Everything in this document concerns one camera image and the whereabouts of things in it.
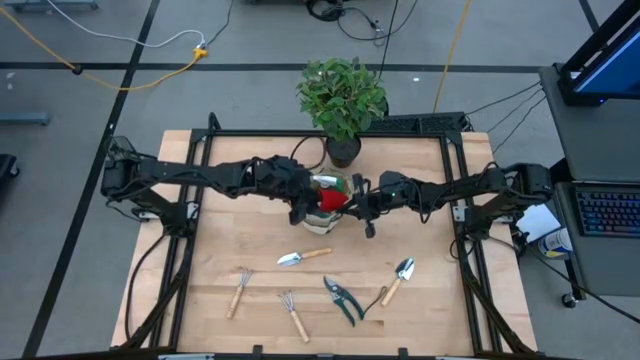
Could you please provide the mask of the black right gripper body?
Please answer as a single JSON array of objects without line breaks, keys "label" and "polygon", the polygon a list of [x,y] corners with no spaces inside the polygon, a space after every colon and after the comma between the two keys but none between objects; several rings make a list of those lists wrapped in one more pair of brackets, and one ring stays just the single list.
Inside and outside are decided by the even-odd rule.
[{"label": "black right gripper body", "polygon": [[381,215],[389,213],[392,209],[395,183],[386,183],[378,188],[371,189],[371,182],[361,174],[353,175],[353,185],[356,193],[353,196],[356,207],[355,216],[365,222],[365,236],[371,239],[376,235],[373,221]]}]

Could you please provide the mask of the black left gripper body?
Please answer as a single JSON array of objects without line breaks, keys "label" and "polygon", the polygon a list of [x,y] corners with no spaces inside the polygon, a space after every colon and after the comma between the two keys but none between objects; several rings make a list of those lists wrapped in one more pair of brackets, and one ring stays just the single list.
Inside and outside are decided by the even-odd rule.
[{"label": "black left gripper body", "polygon": [[298,225],[307,215],[311,204],[309,174],[296,160],[273,156],[257,164],[257,194],[279,199],[291,207],[289,223]]}]

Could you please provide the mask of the red and black garden glove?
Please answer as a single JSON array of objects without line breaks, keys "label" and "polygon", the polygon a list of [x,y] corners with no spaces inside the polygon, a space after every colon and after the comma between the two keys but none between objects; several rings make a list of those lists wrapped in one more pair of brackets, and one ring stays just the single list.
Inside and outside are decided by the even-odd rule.
[{"label": "red and black garden glove", "polygon": [[320,196],[319,210],[325,213],[335,212],[349,201],[349,197],[339,190],[320,188],[318,193]]}]

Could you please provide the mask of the narrow trowel wooden handle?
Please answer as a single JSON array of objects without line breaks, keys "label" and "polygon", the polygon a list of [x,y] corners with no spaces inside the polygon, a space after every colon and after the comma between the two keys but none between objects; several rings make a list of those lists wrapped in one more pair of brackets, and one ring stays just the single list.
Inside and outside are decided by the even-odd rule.
[{"label": "narrow trowel wooden handle", "polygon": [[310,251],[306,251],[306,252],[292,252],[286,255],[281,256],[278,260],[277,260],[277,264],[280,266],[293,266],[293,265],[297,265],[299,264],[302,260],[305,259],[309,259],[309,258],[313,258],[313,257],[318,257],[318,256],[323,256],[323,255],[327,255],[327,254],[331,254],[332,253],[332,248],[331,247],[326,247],[326,248],[321,248],[321,249],[316,249],[316,250],[310,250]]}]

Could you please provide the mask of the transplant trowel wooden handle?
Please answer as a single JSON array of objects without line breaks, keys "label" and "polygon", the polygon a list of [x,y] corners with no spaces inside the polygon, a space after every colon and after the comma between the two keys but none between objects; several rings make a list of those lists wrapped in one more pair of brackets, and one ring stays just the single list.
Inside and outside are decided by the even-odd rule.
[{"label": "transplant trowel wooden handle", "polygon": [[367,306],[364,313],[367,313],[374,305],[380,304],[382,307],[386,307],[396,291],[404,281],[409,281],[413,275],[415,269],[415,260],[413,257],[407,257],[402,260],[395,269],[395,278],[390,286],[383,286],[380,289],[377,298]]}]

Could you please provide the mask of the green handled pruning shears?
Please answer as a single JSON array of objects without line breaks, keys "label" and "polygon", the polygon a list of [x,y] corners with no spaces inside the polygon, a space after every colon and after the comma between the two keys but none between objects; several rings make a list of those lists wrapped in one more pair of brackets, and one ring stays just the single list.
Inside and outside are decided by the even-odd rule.
[{"label": "green handled pruning shears", "polygon": [[346,305],[347,302],[349,302],[351,306],[356,310],[358,318],[360,320],[364,319],[364,316],[365,316],[364,310],[360,306],[359,302],[352,296],[352,294],[347,289],[343,288],[337,282],[335,282],[334,280],[330,279],[327,276],[323,277],[323,283],[332,298],[332,302],[341,309],[343,314],[349,320],[352,327],[355,326],[356,319],[349,311]]}]

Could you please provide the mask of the metal hand rake wooden handle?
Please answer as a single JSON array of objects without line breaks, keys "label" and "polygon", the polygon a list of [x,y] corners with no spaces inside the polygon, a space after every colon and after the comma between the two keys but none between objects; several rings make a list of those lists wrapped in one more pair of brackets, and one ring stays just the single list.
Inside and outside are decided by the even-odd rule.
[{"label": "metal hand rake wooden handle", "polygon": [[295,308],[295,302],[294,302],[294,297],[291,291],[286,291],[286,292],[282,292],[278,294],[278,298],[280,299],[281,303],[283,304],[283,306],[285,307],[285,309],[288,311],[296,329],[297,332],[302,340],[303,343],[307,344],[310,342],[310,337],[306,331],[306,328],[300,318],[300,316],[298,315],[296,308]]},{"label": "metal hand rake wooden handle", "polygon": [[236,313],[237,307],[240,303],[244,290],[253,274],[253,271],[247,267],[241,267],[241,275],[239,284],[235,290],[234,296],[229,304],[229,308],[226,313],[227,319],[232,319]]}]

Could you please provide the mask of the green spray bottle white trigger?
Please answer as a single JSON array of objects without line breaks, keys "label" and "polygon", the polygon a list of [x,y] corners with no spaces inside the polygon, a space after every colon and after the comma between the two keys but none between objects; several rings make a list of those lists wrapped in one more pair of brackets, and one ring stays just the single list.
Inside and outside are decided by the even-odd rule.
[{"label": "green spray bottle white trigger", "polygon": [[335,174],[314,174],[311,176],[311,180],[320,189],[335,190],[346,195],[351,193],[347,180]]}]

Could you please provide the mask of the black perforated equipment box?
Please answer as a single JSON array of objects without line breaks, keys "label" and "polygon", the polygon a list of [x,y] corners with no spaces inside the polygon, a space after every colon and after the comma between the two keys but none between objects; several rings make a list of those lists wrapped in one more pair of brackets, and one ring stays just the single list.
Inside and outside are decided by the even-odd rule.
[{"label": "black perforated equipment box", "polygon": [[463,112],[390,115],[371,123],[368,132],[378,133],[443,133],[471,129]]}]

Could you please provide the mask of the green plant in black pot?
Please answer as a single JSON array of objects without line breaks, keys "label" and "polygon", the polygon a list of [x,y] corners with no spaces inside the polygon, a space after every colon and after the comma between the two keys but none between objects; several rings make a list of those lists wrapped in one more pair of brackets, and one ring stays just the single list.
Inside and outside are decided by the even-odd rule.
[{"label": "green plant in black pot", "polygon": [[360,134],[389,115],[378,75],[358,58],[308,62],[296,91],[300,111],[326,136],[326,152],[337,168],[354,162],[362,149]]}]

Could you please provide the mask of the white paper sheet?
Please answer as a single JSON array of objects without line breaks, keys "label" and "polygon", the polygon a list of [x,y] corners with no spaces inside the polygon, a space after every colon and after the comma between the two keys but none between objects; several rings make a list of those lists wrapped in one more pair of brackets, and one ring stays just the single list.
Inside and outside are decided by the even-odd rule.
[{"label": "white paper sheet", "polygon": [[532,243],[556,230],[562,225],[546,205],[527,208],[516,222],[517,228],[526,235],[526,242]]}]

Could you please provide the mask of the white blue canister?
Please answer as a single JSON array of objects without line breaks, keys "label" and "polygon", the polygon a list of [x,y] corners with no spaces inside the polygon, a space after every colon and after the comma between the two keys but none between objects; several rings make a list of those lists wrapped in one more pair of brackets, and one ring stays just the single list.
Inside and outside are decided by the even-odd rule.
[{"label": "white blue canister", "polygon": [[557,258],[573,252],[571,239],[566,228],[547,234],[538,241],[539,252],[547,258]]}]

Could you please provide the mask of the grey equipment cart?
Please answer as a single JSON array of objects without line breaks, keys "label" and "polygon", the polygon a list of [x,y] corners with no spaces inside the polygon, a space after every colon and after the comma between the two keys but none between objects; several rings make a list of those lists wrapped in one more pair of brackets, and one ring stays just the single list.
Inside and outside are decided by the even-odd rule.
[{"label": "grey equipment cart", "polygon": [[570,272],[597,295],[640,297],[640,239],[581,234],[569,191],[574,184],[640,186],[640,100],[570,107],[554,67],[539,69],[564,158],[552,167],[555,204],[568,230]]}]

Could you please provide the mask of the black laptop keyboard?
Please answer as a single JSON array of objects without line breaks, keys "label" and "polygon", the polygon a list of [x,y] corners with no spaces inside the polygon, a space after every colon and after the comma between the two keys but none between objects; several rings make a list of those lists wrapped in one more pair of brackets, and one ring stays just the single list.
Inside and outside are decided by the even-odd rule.
[{"label": "black laptop keyboard", "polygon": [[640,186],[574,184],[569,194],[582,235],[640,239]]}]

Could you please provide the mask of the grey furniture foot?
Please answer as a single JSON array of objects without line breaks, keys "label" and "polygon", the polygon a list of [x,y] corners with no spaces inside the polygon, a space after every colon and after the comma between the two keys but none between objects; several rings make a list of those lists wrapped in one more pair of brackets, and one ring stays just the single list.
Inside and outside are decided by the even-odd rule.
[{"label": "grey furniture foot", "polygon": [[27,8],[54,9],[62,7],[84,6],[91,10],[97,10],[99,5],[96,0],[0,0],[0,2],[12,8],[15,12],[22,12]]},{"label": "grey furniture foot", "polygon": [[0,125],[48,126],[49,123],[50,117],[47,113],[0,112]]}]

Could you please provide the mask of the computer monitor blue screen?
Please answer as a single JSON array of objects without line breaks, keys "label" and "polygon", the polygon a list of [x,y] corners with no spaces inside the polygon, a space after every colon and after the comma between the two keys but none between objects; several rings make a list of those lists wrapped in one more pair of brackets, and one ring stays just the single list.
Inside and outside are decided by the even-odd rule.
[{"label": "computer monitor blue screen", "polygon": [[640,0],[623,0],[558,70],[569,106],[640,100]]}]

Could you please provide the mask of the black chair base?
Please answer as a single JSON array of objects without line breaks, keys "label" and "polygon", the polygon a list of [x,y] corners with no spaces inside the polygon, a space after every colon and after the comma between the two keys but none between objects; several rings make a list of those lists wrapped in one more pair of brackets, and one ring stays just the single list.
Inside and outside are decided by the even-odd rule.
[{"label": "black chair base", "polygon": [[15,178],[19,174],[17,157],[10,154],[0,154],[0,182]]}]

